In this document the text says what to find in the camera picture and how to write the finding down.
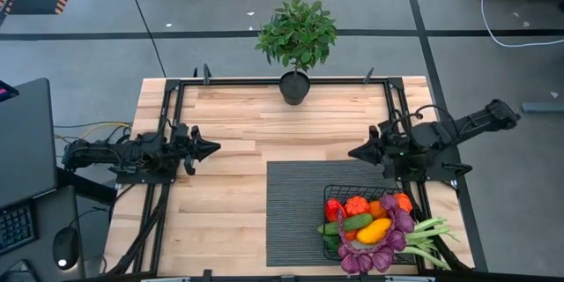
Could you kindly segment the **green plant in black pot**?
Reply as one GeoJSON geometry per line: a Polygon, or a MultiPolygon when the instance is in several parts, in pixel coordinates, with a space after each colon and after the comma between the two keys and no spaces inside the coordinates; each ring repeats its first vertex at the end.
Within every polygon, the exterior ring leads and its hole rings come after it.
{"type": "Polygon", "coordinates": [[[286,104],[297,106],[308,95],[308,72],[325,64],[330,48],[336,44],[335,22],[322,1],[309,4],[291,0],[276,8],[270,21],[260,27],[255,49],[265,55],[268,63],[288,69],[278,82],[286,104]]]}

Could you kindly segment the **dark grey computer monitor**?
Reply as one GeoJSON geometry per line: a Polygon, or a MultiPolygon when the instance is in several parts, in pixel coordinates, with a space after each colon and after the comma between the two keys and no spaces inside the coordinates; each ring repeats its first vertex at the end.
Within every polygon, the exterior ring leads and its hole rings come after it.
{"type": "Polygon", "coordinates": [[[49,81],[38,78],[16,88],[18,96],[0,102],[0,207],[57,186],[49,81]]]}

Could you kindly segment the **backlit computer keyboard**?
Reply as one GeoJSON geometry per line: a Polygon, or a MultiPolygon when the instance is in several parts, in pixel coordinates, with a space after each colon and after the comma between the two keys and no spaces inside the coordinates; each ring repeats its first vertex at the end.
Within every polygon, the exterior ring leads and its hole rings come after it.
{"type": "Polygon", "coordinates": [[[38,235],[31,204],[16,204],[0,210],[0,255],[35,241],[38,235]]]}

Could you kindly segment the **yellow orange mango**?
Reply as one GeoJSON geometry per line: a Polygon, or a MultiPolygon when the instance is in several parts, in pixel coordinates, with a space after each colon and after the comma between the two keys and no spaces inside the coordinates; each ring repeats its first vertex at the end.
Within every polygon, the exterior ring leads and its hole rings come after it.
{"type": "Polygon", "coordinates": [[[374,220],[368,226],[358,231],[356,240],[366,245],[376,244],[385,237],[391,225],[391,219],[381,218],[374,220]]]}

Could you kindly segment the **grey woven placemat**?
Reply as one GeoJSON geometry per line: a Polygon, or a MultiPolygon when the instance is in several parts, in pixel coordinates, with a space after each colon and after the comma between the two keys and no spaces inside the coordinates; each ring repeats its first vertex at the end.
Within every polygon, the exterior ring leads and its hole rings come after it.
{"type": "Polygon", "coordinates": [[[266,263],[276,266],[337,265],[323,255],[317,228],[325,223],[327,185],[397,188],[382,168],[360,160],[267,163],[266,263]]]}

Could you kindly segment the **grey desk foot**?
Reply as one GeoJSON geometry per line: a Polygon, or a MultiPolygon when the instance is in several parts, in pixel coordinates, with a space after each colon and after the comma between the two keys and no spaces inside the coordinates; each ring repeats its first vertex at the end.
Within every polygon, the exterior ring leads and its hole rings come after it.
{"type": "Polygon", "coordinates": [[[525,113],[564,114],[564,102],[524,102],[525,113]]]}

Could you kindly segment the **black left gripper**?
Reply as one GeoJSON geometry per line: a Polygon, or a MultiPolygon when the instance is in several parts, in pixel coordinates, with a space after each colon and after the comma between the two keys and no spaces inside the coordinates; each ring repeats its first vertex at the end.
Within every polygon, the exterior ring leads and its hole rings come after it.
{"type": "MultiPolygon", "coordinates": [[[[196,150],[194,141],[198,133],[198,127],[190,128],[185,123],[179,123],[174,131],[174,148],[177,156],[184,159],[184,169],[188,175],[194,175],[194,161],[196,150]]],[[[220,149],[220,144],[207,141],[201,137],[197,138],[197,160],[202,161],[220,149]]]]}

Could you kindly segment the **red orange mango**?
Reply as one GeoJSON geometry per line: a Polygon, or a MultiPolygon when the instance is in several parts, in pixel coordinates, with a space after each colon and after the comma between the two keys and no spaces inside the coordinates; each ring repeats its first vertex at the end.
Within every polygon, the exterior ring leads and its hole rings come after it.
{"type": "Polygon", "coordinates": [[[325,218],[329,222],[337,222],[339,216],[341,216],[342,219],[347,218],[344,206],[335,198],[331,198],[326,201],[324,205],[324,214],[325,218]]]}

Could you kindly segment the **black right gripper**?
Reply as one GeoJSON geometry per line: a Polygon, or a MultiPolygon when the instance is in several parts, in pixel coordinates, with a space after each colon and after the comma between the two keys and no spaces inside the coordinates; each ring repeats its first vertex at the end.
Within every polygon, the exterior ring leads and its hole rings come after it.
{"type": "Polygon", "coordinates": [[[408,139],[397,125],[398,121],[385,121],[373,126],[373,138],[349,151],[348,156],[382,166],[385,178],[407,179],[408,139]]]}

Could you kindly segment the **green cucumber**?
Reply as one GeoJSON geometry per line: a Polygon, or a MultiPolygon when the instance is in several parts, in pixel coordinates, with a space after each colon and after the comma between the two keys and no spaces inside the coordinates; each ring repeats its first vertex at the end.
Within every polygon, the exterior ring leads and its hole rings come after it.
{"type": "MultiPolygon", "coordinates": [[[[372,221],[373,221],[372,215],[369,213],[364,213],[344,219],[343,228],[346,232],[350,232],[368,226],[372,221]]],[[[325,234],[325,235],[337,235],[339,233],[338,226],[339,226],[338,222],[326,223],[324,225],[319,226],[317,228],[317,232],[319,234],[325,234]]]]}

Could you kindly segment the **dark grey side desk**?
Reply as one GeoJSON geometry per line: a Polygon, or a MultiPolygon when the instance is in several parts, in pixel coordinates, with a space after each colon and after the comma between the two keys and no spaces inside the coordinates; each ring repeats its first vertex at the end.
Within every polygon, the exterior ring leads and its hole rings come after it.
{"type": "Polygon", "coordinates": [[[39,282],[62,282],[85,277],[78,208],[75,190],[67,186],[33,201],[35,225],[39,238],[24,247],[0,256],[0,276],[20,261],[25,261],[39,282]],[[78,260],[66,271],[56,266],[53,242],[56,234],[69,224],[77,232],[78,260]]]}

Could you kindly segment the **black metal table frame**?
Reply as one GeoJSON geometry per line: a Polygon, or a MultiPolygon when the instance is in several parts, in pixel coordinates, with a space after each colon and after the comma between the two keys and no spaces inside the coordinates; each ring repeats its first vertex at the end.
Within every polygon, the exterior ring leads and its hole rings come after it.
{"type": "Polygon", "coordinates": [[[338,275],[337,264],[267,264],[267,165],[345,159],[387,118],[386,101],[380,78],[315,78],[298,106],[284,102],[273,78],[190,85],[181,119],[221,147],[170,189],[159,275],[338,275]]]}

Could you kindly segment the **purple onion braid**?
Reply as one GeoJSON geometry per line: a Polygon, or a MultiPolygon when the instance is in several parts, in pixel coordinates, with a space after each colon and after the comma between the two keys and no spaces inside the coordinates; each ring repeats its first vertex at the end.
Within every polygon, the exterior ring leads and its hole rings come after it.
{"type": "Polygon", "coordinates": [[[394,260],[397,251],[405,247],[405,235],[414,231],[415,222],[410,213],[397,207],[392,195],[384,195],[379,201],[387,211],[387,219],[392,220],[392,225],[385,237],[376,244],[366,245],[345,238],[343,219],[338,217],[338,235],[341,245],[338,249],[341,269],[347,274],[368,273],[376,269],[385,272],[394,260]]]}

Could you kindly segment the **round orange fruit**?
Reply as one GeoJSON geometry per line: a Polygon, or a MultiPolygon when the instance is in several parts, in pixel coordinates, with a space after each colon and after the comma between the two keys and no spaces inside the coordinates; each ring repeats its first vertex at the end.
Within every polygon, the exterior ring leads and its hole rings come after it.
{"type": "Polygon", "coordinates": [[[369,203],[369,207],[373,219],[382,219],[388,217],[387,211],[382,207],[379,200],[371,201],[369,203]]]}

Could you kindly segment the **red-orange toy pumpkin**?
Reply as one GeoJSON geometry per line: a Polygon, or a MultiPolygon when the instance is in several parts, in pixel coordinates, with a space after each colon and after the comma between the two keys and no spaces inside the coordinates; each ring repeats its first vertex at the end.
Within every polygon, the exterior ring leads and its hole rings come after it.
{"type": "Polygon", "coordinates": [[[348,218],[361,214],[371,213],[371,207],[366,198],[355,196],[345,202],[345,212],[348,218]]]}

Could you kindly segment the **black computer mouse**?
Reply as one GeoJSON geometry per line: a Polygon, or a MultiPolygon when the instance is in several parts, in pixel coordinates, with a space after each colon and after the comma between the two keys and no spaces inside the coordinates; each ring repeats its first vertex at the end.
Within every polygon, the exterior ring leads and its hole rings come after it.
{"type": "Polygon", "coordinates": [[[52,254],[56,267],[67,271],[79,258],[78,232],[72,226],[61,229],[54,238],[52,254]]]}

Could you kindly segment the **black device with pink light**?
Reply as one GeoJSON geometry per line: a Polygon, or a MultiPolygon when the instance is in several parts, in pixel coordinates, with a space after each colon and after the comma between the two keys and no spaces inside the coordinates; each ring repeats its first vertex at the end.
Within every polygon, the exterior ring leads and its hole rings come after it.
{"type": "Polygon", "coordinates": [[[19,91],[0,80],[0,102],[19,96],[19,91]]]}

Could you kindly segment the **black wire basket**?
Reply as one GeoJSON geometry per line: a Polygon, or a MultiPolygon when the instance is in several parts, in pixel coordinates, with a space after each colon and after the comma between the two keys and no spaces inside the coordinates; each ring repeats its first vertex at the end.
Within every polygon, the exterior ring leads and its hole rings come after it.
{"type": "MultiPolygon", "coordinates": [[[[328,199],[335,198],[345,205],[345,201],[350,197],[360,196],[367,199],[370,203],[374,200],[379,200],[384,195],[392,195],[398,192],[404,192],[403,189],[392,187],[360,187],[348,185],[327,185],[323,190],[323,203],[325,204],[328,199]]],[[[338,252],[331,252],[326,249],[325,242],[323,241],[323,255],[327,260],[337,261],[340,259],[338,252]]]]}

